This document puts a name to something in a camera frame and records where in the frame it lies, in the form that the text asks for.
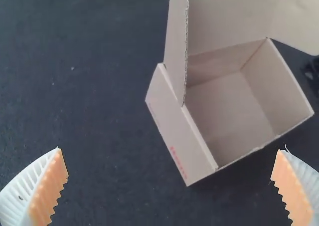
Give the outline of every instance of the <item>box wall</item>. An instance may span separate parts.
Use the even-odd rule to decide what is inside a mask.
[[[186,107],[180,107],[164,65],[154,72],[146,103],[187,185],[218,168]]]
[[[309,118],[313,110],[280,53],[267,39],[243,67],[276,134],[281,135]]]

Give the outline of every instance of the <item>cardboard box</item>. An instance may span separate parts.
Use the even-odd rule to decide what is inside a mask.
[[[269,38],[319,54],[319,0],[170,0],[146,103],[187,185],[314,112]]]

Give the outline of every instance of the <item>box flap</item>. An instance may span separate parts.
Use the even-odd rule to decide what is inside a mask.
[[[319,54],[319,0],[279,0],[268,37]]]
[[[169,0],[164,64],[180,105],[186,87],[187,19],[188,0]]]
[[[188,53],[264,39],[278,0],[189,0]]]
[[[266,37],[319,54],[319,0],[189,0],[188,54]]]

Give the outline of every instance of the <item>black object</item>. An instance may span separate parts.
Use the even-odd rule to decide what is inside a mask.
[[[302,68],[302,73],[305,75],[316,98],[319,98],[319,56],[307,63],[307,65]]]

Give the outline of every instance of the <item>cardboard edge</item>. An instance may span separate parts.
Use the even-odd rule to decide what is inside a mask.
[[[188,67],[189,0],[169,0],[164,61],[174,93],[184,105]]]
[[[184,95],[183,95],[183,102],[181,106],[185,104],[185,97],[186,97],[186,84],[187,84],[187,68],[188,68],[188,11],[189,11],[189,0],[187,1],[187,7],[185,9],[185,22],[186,22],[186,38],[185,38],[185,80],[184,80]]]

